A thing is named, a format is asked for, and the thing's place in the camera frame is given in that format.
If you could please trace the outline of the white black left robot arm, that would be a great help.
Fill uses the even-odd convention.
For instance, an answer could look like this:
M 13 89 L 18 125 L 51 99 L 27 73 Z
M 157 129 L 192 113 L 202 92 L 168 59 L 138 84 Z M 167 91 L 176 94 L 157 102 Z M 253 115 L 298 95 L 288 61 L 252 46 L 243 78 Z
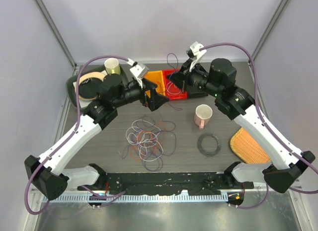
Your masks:
M 24 162 L 31 183 L 49 200 L 55 200 L 65 190 L 90 186 L 96 191 L 105 187 L 106 172 L 91 163 L 82 168 L 67 169 L 74 155 L 94 136 L 99 134 L 118 115 L 117 108 L 140 101 L 155 111 L 169 101 L 158 94 L 157 85 L 146 78 L 135 79 L 128 85 L 118 74 L 107 75 L 97 85 L 98 99 L 92 101 L 78 117 L 75 125 L 50 149 L 38 157 L 30 155 Z

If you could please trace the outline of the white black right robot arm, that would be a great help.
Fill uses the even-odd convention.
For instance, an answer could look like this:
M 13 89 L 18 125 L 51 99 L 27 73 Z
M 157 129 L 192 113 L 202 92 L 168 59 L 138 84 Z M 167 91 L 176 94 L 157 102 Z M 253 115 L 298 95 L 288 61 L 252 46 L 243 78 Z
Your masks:
M 191 63 L 188 59 L 171 75 L 171 82 L 179 89 L 193 87 L 213 96 L 218 110 L 244 128 L 271 159 L 259 164 L 233 163 L 225 171 L 226 186 L 235 189 L 243 182 L 259 182 L 285 193 L 315 160 L 315 155 L 292 145 L 257 111 L 254 98 L 235 84 L 237 70 L 229 60 L 214 59 L 208 72 L 200 64 L 192 68 Z

